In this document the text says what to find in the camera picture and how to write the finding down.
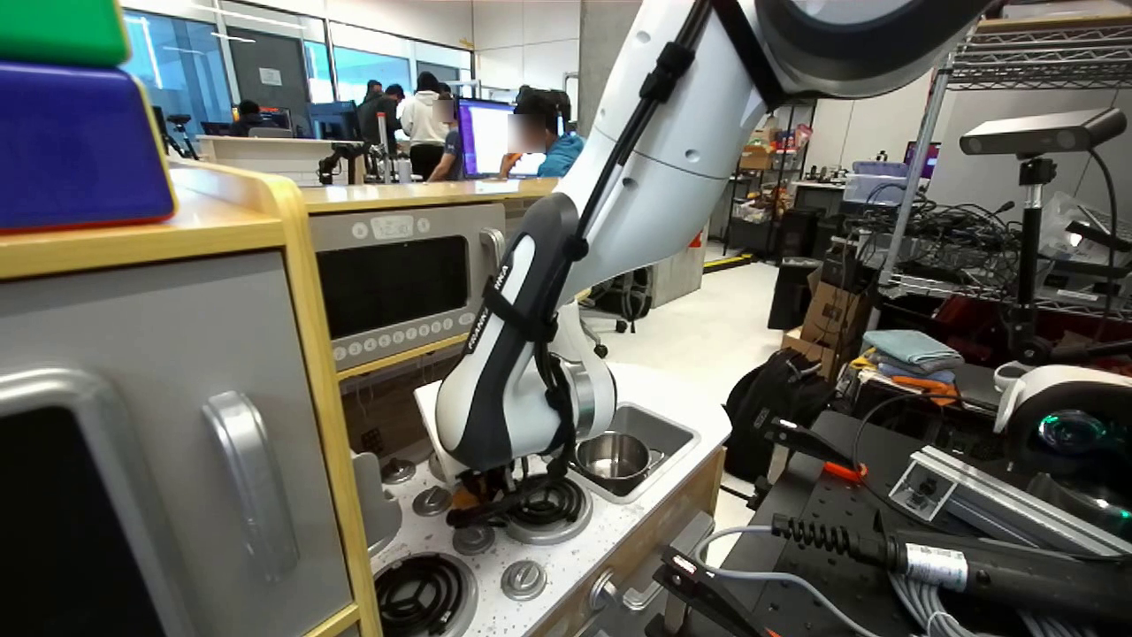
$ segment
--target box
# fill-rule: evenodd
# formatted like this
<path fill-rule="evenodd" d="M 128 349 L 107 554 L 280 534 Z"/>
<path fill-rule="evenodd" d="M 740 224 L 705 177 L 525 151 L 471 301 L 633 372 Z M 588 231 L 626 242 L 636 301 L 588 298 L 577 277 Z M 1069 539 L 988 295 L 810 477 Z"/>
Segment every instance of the box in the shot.
<path fill-rule="evenodd" d="M 810 341 L 799 341 L 795 334 L 780 334 L 780 349 L 791 349 L 799 356 L 807 356 L 810 365 L 816 365 L 816 374 L 834 382 L 840 365 L 849 361 L 844 349 L 832 349 Z"/>
<path fill-rule="evenodd" d="M 851 295 L 832 284 L 816 284 L 801 319 L 801 341 L 832 349 L 856 349 L 869 310 L 872 295 Z"/>
<path fill-rule="evenodd" d="M 117 66 L 128 55 L 117 0 L 0 2 L 0 61 Z"/>
<path fill-rule="evenodd" d="M 156 224 L 174 214 L 133 77 L 0 61 L 0 231 Z"/>

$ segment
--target handle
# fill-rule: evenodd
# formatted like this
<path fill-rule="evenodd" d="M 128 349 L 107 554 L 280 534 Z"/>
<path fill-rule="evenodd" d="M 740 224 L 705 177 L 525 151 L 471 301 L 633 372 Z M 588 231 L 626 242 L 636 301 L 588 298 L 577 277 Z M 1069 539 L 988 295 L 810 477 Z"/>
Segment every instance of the handle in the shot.
<path fill-rule="evenodd" d="M 479 235 L 487 255 L 492 255 L 492 274 L 503 267 L 503 255 L 505 255 L 505 236 L 503 231 L 492 231 L 492 235 Z"/>
<path fill-rule="evenodd" d="M 217 394 L 201 402 L 201 422 L 217 437 L 237 490 L 250 562 L 266 579 L 291 575 L 298 539 L 258 406 L 242 394 Z"/>

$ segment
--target shelf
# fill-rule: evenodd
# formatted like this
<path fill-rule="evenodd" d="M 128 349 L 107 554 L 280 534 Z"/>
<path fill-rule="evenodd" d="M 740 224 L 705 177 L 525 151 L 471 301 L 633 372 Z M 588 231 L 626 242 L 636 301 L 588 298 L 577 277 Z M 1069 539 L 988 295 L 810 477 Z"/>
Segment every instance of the shelf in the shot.
<path fill-rule="evenodd" d="M 1119 90 L 1129 50 L 1132 18 L 988 26 L 955 50 L 952 93 Z"/>

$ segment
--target man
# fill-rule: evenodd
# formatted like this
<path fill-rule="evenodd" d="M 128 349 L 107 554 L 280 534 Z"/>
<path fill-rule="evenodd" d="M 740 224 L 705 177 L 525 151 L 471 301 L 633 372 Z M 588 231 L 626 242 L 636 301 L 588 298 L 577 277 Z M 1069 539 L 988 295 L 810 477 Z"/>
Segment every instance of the man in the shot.
<path fill-rule="evenodd" d="M 395 155 L 395 132 L 400 132 L 395 106 L 400 106 L 400 99 L 404 99 L 404 86 L 390 86 L 382 109 L 377 109 L 377 119 L 385 123 L 390 155 Z"/>
<path fill-rule="evenodd" d="M 584 149 L 584 139 L 568 132 L 568 97 L 523 86 L 511 116 L 523 151 L 543 151 L 538 177 L 567 177 Z M 505 151 L 497 177 L 510 177 L 523 151 Z"/>
<path fill-rule="evenodd" d="M 449 127 L 449 139 L 444 139 L 444 155 L 433 162 L 429 179 L 461 179 L 462 139 L 461 139 L 455 104 L 449 97 L 439 97 L 433 106 L 439 106 L 439 119 Z"/>
<path fill-rule="evenodd" d="M 365 86 L 365 99 L 357 106 L 357 139 L 377 145 L 377 109 L 385 104 L 382 81 Z"/>
<path fill-rule="evenodd" d="M 419 179 L 432 177 L 433 162 L 444 151 L 449 127 L 439 119 L 439 77 L 419 74 L 417 93 L 395 106 L 400 132 L 409 139 L 409 162 Z"/>
<path fill-rule="evenodd" d="M 228 136 L 247 139 L 250 127 L 262 127 L 262 109 L 258 109 L 253 99 L 241 99 L 241 104 L 237 104 L 237 119 L 233 119 L 233 132 L 228 132 Z"/>

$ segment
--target metal rod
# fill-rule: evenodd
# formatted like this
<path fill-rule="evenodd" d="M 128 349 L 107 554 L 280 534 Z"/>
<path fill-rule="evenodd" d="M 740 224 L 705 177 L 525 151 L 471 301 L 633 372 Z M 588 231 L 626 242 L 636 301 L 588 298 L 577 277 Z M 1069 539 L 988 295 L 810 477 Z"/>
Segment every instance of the metal rod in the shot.
<path fill-rule="evenodd" d="M 890 228 L 890 243 L 887 243 L 885 270 L 879 270 L 879 288 L 893 284 L 893 267 L 898 267 L 900 242 L 907 235 L 907 217 L 913 217 L 913 202 L 917 202 L 917 190 L 918 190 L 918 175 L 922 175 L 922 162 L 926 162 L 932 123 L 941 119 L 941 109 L 944 109 L 952 65 L 955 65 L 955 54 L 941 55 L 941 65 L 932 66 L 932 77 L 929 77 L 929 93 L 926 93 L 926 106 L 922 106 L 922 116 L 918 116 L 918 136 L 917 136 L 917 149 L 913 149 L 913 162 L 907 162 L 907 177 L 905 177 L 905 194 L 898 202 L 893 228 Z"/>

